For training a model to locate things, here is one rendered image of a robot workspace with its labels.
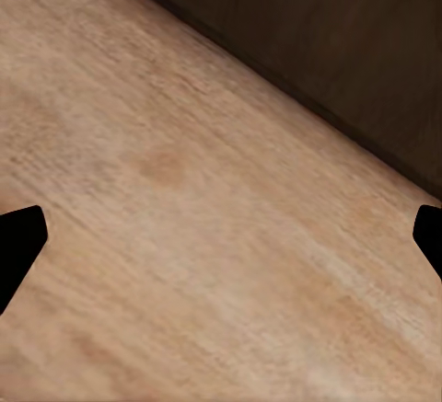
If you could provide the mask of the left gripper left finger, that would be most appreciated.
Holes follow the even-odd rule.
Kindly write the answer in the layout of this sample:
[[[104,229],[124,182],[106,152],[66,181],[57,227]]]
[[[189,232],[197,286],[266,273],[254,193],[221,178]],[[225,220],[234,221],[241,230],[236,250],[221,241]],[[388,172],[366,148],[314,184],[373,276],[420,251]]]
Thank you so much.
[[[0,316],[47,240],[39,205],[0,215]]]

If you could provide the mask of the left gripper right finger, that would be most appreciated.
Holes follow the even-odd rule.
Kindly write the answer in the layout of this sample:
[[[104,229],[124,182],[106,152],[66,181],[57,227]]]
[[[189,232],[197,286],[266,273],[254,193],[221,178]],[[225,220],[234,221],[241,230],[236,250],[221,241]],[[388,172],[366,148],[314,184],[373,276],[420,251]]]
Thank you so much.
[[[442,209],[420,205],[414,220],[413,238],[442,279]]]

